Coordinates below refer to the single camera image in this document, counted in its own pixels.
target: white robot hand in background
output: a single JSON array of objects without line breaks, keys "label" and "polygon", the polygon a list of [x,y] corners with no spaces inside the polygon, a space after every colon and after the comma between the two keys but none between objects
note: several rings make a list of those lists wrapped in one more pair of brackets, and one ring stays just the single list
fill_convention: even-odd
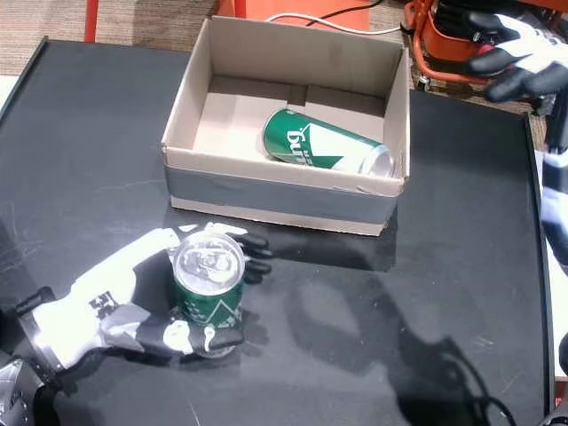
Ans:
[{"label": "white robot hand in background", "polygon": [[[246,259],[245,282],[258,283],[270,272],[270,265],[256,260],[272,256],[267,240],[224,224],[209,223],[204,229],[238,242]],[[25,424],[33,425],[37,390],[57,383],[59,373],[88,351],[114,347],[171,358],[242,343],[238,327],[202,327],[171,314],[152,313],[136,302],[136,270],[155,256],[171,256],[180,237],[201,230],[198,225],[154,229],[81,275],[67,296],[53,300],[48,288],[40,288],[18,304],[12,324],[21,327],[26,339],[12,343],[12,358],[0,353],[6,362],[0,367],[0,425],[24,424],[24,418]],[[171,275],[166,275],[152,284],[172,286],[166,282]]]},{"label": "white robot hand in background", "polygon": [[507,40],[466,61],[470,74],[495,77],[485,88],[487,99],[556,94],[542,166],[541,222],[568,273],[568,44],[504,15],[473,12],[468,21],[481,36]]}]

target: brown carpet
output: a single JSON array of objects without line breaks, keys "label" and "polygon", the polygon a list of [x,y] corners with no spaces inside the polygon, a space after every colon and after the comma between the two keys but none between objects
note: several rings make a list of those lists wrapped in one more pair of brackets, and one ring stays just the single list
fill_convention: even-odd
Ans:
[{"label": "brown carpet", "polygon": [[[371,29],[398,26],[405,2],[385,0],[372,9]],[[0,75],[19,74],[42,36],[82,40],[84,7],[85,0],[0,0]],[[217,0],[99,0],[97,41],[189,51],[203,19],[216,9]],[[401,32],[381,37],[410,43]],[[415,82],[419,75],[413,66]],[[525,102],[487,104],[481,88],[467,84],[433,81],[430,91],[514,113],[531,110]],[[535,123],[541,134],[541,120]],[[540,144],[541,138],[535,141]]]}]

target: white robotic hand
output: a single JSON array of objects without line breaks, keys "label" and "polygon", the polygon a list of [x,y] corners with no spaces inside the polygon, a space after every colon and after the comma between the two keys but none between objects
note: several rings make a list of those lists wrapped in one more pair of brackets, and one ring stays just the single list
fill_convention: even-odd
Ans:
[{"label": "white robotic hand", "polygon": [[485,88],[493,102],[556,94],[542,166],[541,222],[556,258],[568,273],[568,45],[524,22],[503,15],[470,13],[483,36],[508,41],[466,61],[473,75],[494,75]]},{"label": "white robotic hand", "polygon": [[559,39],[505,15],[472,12],[468,23],[484,37],[507,40],[465,63],[468,74],[495,76],[485,88],[487,99],[534,98],[557,93],[568,84],[568,45]]},{"label": "white robotic hand", "polygon": [[[270,265],[252,259],[272,256],[267,240],[223,224],[207,224],[205,229],[228,234],[239,242],[248,256],[246,280],[259,282],[270,271]],[[133,303],[137,287],[135,268],[163,250],[174,253],[180,243],[179,233],[183,237],[201,230],[197,225],[155,229],[79,277],[67,296],[47,303],[40,300],[41,304],[37,302],[41,297],[32,296],[30,300],[36,302],[20,304],[20,324],[40,364],[57,374],[95,348],[120,347],[172,356],[241,343],[243,336],[238,328],[201,327],[152,314]]]}]

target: aluminum can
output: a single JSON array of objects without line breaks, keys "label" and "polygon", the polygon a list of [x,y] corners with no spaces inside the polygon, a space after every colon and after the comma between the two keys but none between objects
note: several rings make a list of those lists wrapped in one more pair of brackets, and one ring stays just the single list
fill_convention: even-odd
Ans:
[{"label": "aluminum can", "polygon": [[263,142],[284,162],[387,178],[394,170],[386,145],[289,109],[270,117]]},{"label": "aluminum can", "polygon": [[[216,328],[241,326],[241,246],[223,233],[202,231],[184,238],[173,256],[177,304],[185,319]],[[221,358],[233,347],[200,354]]]}]

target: orange object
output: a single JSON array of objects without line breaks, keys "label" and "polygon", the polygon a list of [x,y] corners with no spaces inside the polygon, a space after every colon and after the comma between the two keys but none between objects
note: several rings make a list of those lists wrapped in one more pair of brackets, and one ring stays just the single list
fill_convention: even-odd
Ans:
[{"label": "orange object", "polygon": [[[319,17],[342,9],[368,4],[369,0],[221,0],[217,14],[237,16],[248,20],[266,20],[272,15],[283,12],[304,13]],[[344,27],[363,31],[369,30],[368,9],[342,13],[329,20]],[[277,22],[297,25],[308,23],[307,20],[299,18],[280,18]],[[321,24],[314,24],[313,26],[332,29]]]},{"label": "orange object", "polygon": [[566,0],[521,0],[521,3],[534,4],[535,6],[546,7],[558,12],[568,12],[568,2]]},{"label": "orange object", "polygon": [[416,64],[423,75],[452,83],[486,84],[487,80],[455,73],[442,73],[431,69],[422,54],[422,43],[426,52],[434,58],[462,62],[479,53],[481,46],[470,40],[449,37],[440,33],[430,11],[434,0],[413,0],[405,5],[406,28],[414,30],[413,51]]},{"label": "orange object", "polygon": [[95,43],[97,34],[97,14],[99,12],[99,0],[87,0],[85,8],[85,34],[84,41]]}]

